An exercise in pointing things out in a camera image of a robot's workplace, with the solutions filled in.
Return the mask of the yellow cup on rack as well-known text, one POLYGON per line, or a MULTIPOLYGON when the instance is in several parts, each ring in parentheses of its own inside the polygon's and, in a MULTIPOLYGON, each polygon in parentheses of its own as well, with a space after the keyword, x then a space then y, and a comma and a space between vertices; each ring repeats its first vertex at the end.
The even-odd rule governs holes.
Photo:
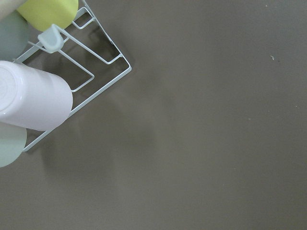
POLYGON ((78 0, 27 0, 17 11, 37 30, 43 32, 52 24, 62 29, 74 20, 78 0))

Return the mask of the pink cup on rack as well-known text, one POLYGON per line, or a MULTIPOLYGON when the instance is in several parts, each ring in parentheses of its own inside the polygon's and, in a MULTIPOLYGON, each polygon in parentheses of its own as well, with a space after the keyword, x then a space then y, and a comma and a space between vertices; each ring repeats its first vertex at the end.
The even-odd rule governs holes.
POLYGON ((47 131, 70 115, 72 91, 60 76, 9 61, 0 63, 0 120, 47 131))

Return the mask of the grey cup on rack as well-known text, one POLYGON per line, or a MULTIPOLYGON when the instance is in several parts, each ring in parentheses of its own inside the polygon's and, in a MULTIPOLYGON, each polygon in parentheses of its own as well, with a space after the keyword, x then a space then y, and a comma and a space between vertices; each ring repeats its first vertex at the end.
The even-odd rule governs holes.
POLYGON ((0 22, 0 59, 12 61, 24 51, 30 29, 26 19, 13 11, 0 22))

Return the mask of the mint cup on rack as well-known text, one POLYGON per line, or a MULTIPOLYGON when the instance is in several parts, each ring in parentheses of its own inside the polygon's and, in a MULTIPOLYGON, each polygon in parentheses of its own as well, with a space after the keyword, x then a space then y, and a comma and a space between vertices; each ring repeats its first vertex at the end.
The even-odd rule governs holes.
POLYGON ((27 140, 26 128, 0 124, 0 166, 14 162, 23 152, 27 140))

